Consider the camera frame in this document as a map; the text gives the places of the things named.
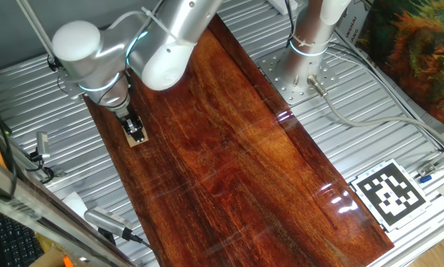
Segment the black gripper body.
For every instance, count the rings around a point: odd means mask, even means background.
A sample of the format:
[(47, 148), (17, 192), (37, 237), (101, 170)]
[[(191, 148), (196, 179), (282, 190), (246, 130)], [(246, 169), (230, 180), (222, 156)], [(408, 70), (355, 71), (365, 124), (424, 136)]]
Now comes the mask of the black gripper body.
[(140, 125), (139, 118), (137, 116), (137, 113), (131, 106), (125, 106), (122, 108), (117, 108), (114, 111), (116, 117), (118, 118), (119, 122), (123, 126), (129, 126), (129, 122), (132, 123), (133, 126)]

